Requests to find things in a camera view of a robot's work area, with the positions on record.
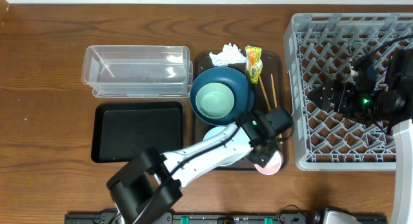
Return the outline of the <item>wooden chopstick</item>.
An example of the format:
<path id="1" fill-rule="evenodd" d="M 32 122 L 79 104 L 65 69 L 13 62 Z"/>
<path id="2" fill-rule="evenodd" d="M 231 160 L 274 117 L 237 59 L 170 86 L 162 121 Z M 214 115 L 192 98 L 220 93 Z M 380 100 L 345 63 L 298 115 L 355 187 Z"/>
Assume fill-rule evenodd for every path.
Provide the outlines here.
<path id="1" fill-rule="evenodd" d="M 271 78 L 271 83 L 272 83 L 272 96 L 273 96 L 273 100 L 274 100 L 274 107 L 277 108 L 278 103 L 277 103 L 277 96 L 276 96 L 276 89 L 275 89 L 273 74 L 270 75 L 270 78 Z"/>
<path id="2" fill-rule="evenodd" d="M 259 81 L 259 84 L 260 84 L 260 86 L 261 86 L 262 93 L 263 93 L 263 96 L 264 96 L 264 99 L 265 99 L 265 103 L 266 103 L 266 105 L 267 105 L 268 111 L 270 111 L 270 110 L 271 110 L 271 106 L 270 106 L 270 103 L 269 103 L 269 100 L 268 100 L 268 96 L 267 96 L 267 93 L 266 93 L 266 90 L 265 90 L 265 87 L 264 87 L 264 84 L 263 84 L 263 81 L 262 81 L 261 76 L 259 76 L 258 79 L 259 79 L 258 81 Z"/>

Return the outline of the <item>dark blue plate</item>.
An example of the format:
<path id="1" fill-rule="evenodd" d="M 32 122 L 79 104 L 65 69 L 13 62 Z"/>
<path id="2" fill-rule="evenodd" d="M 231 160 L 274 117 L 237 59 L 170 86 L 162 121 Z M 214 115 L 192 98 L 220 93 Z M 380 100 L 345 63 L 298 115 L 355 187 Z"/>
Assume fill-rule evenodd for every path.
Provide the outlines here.
<path id="1" fill-rule="evenodd" d="M 208 83 L 222 83 L 228 86 L 235 97 L 233 109 L 224 117 L 210 119 L 205 117 L 196 107 L 196 94 Z M 254 93 L 244 73 L 230 67 L 219 66 L 205 70 L 193 82 L 190 91 L 190 102 L 193 111 L 204 122 L 214 126 L 226 126 L 236 120 L 244 112 L 250 112 L 254 104 Z"/>

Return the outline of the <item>light green bowl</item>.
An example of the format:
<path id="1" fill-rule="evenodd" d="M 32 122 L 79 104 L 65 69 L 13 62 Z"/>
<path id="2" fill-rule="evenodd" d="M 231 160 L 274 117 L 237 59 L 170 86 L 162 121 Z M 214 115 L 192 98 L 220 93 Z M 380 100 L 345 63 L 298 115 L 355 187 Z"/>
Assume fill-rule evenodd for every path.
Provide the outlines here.
<path id="1" fill-rule="evenodd" d="M 222 83 L 208 83 L 196 94 L 196 107 L 205 117 L 219 119 L 233 109 L 235 97 L 232 90 Z"/>

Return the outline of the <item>yellow snack wrapper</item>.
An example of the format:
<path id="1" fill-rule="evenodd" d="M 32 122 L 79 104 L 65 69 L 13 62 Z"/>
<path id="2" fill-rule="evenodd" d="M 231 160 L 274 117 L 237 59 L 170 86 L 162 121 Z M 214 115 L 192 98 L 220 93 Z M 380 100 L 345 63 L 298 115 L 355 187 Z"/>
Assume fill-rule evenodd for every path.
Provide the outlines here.
<path id="1" fill-rule="evenodd" d="M 250 79 L 253 84 L 257 84 L 263 64 L 261 60 L 262 48 L 257 46 L 247 45 L 245 47 L 246 52 L 246 70 L 250 73 Z"/>

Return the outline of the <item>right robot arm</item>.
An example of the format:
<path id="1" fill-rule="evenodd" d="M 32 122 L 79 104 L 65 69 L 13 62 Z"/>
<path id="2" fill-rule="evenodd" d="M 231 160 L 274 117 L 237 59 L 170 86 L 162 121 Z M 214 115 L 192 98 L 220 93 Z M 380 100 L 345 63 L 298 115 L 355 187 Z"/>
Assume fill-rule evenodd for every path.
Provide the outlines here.
<path id="1" fill-rule="evenodd" d="M 377 89 L 373 66 L 376 53 L 410 39 L 391 40 L 350 63 L 353 82 L 328 79 L 308 93 L 321 110 L 333 110 L 361 124 L 386 121 L 386 134 L 392 135 L 398 158 L 391 223 L 412 223 L 412 49 L 395 49 L 388 61 L 385 84 Z"/>

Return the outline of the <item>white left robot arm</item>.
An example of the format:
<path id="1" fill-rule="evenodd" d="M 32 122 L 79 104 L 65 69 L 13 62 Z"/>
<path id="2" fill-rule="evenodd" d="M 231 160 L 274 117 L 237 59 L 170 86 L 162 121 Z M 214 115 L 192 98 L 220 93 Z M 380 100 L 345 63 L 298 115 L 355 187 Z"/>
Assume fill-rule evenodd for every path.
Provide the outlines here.
<path id="1" fill-rule="evenodd" d="M 243 158 L 265 167 L 279 149 L 278 136 L 293 124 L 282 108 L 251 112 L 190 147 L 162 154 L 155 148 L 145 150 L 106 186 L 125 223 L 153 223 L 203 174 Z"/>

